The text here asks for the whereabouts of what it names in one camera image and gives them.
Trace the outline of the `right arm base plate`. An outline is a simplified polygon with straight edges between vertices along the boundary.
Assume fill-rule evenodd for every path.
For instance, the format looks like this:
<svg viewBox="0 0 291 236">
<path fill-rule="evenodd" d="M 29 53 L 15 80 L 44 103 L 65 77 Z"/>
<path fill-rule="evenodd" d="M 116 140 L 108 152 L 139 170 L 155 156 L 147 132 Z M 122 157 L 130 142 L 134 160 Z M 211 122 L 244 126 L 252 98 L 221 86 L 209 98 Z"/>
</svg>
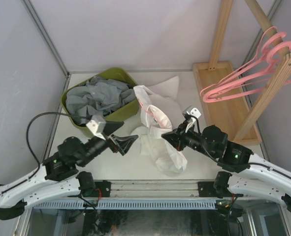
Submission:
<svg viewBox="0 0 291 236">
<path fill-rule="evenodd" d="M 199 181 L 197 186 L 199 197 L 218 197 L 218 194 L 214 188 L 214 181 Z"/>
</svg>

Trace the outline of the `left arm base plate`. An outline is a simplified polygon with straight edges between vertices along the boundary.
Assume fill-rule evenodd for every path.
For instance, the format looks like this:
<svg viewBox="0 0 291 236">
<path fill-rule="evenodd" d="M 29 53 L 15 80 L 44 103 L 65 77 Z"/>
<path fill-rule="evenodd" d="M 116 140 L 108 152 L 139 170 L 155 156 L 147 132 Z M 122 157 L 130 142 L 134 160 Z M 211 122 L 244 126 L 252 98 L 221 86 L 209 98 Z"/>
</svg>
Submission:
<svg viewBox="0 0 291 236">
<path fill-rule="evenodd" d="M 110 197 L 111 193 L 111 182 L 103 180 L 103 181 L 95 181 L 95 189 L 89 190 L 84 194 L 85 197 Z"/>
</svg>

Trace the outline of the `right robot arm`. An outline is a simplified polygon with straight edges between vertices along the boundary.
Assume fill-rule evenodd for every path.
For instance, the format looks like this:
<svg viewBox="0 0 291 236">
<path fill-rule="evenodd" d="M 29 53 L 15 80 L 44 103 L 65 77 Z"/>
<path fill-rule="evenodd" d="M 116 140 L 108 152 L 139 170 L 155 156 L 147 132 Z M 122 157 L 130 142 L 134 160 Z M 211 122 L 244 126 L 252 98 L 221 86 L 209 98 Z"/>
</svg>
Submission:
<svg viewBox="0 0 291 236">
<path fill-rule="evenodd" d="M 228 140 L 228 135 L 215 125 L 195 132 L 183 122 L 162 138 L 177 151 L 191 148 L 222 168 L 214 182 L 219 196 L 228 193 L 250 195 L 286 206 L 291 212 L 291 172 L 279 167 L 251 149 Z"/>
</svg>

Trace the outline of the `white shirt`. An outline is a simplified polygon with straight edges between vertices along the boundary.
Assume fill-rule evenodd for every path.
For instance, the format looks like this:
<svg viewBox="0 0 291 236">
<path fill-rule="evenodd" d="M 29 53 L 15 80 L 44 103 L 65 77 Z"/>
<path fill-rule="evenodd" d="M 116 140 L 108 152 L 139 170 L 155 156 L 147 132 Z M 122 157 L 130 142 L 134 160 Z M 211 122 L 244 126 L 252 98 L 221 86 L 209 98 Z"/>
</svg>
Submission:
<svg viewBox="0 0 291 236">
<path fill-rule="evenodd" d="M 184 172 L 188 163 L 182 152 L 177 151 L 161 137 L 161 134 L 173 131 L 184 121 L 181 108 L 176 101 L 178 88 L 178 76 L 153 86 L 139 85 L 133 88 L 135 95 L 148 94 L 152 104 L 161 109 L 170 119 L 172 124 L 170 129 L 155 126 L 147 128 L 142 124 L 131 132 L 132 135 L 138 135 L 140 154 L 150 157 L 157 169 L 170 177 Z"/>
</svg>

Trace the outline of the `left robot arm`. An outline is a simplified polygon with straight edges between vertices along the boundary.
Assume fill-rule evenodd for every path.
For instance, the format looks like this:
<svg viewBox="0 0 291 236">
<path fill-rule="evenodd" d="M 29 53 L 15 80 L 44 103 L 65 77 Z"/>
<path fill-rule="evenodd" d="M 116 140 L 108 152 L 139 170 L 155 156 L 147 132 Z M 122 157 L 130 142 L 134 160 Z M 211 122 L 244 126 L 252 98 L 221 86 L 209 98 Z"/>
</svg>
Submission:
<svg viewBox="0 0 291 236">
<path fill-rule="evenodd" d="M 85 167 L 107 149 L 125 155 L 138 135 L 114 135 L 123 125 L 122 121 L 91 120 L 86 127 L 93 137 L 86 143 L 69 137 L 34 171 L 10 184 L 0 184 L 0 220 L 16 218 L 49 200 L 93 195 L 96 190 L 93 175 L 78 171 L 78 167 Z"/>
</svg>

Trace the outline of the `grey shirt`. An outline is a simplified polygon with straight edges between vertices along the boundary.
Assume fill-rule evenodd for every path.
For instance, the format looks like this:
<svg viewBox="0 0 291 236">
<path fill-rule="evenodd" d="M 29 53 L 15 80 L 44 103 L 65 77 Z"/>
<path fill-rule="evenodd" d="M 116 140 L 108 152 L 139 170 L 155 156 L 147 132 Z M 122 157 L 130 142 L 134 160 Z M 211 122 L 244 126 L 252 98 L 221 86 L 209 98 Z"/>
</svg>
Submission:
<svg viewBox="0 0 291 236">
<path fill-rule="evenodd" d="M 85 125 L 92 116 L 106 117 L 136 98 L 130 84 L 93 76 L 66 94 L 66 109 L 76 125 Z"/>
</svg>

